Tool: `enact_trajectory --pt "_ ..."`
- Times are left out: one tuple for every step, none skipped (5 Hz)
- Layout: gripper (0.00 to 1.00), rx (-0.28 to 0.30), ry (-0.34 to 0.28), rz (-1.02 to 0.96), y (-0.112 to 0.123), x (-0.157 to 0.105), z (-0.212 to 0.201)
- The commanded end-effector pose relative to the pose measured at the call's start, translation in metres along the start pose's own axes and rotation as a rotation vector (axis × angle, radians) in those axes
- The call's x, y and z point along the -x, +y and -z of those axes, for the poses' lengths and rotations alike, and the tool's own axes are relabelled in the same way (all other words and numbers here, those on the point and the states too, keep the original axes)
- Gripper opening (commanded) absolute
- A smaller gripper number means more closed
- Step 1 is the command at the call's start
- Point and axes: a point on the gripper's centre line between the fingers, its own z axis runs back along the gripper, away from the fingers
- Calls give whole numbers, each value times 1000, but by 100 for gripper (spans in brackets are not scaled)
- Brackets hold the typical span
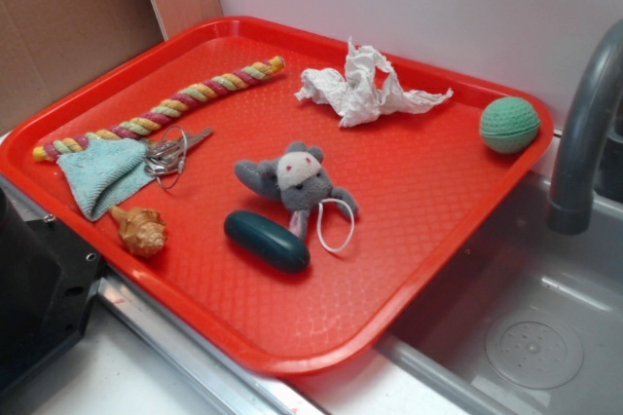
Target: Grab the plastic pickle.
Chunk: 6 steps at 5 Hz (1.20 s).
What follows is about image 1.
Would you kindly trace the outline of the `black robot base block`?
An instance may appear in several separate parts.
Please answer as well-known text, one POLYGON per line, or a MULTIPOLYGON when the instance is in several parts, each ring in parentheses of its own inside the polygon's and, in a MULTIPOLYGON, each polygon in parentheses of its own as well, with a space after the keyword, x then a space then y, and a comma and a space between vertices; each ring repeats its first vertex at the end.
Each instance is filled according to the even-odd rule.
POLYGON ((101 254, 58 219, 25 220, 1 194, 1 395, 86 331, 101 254))

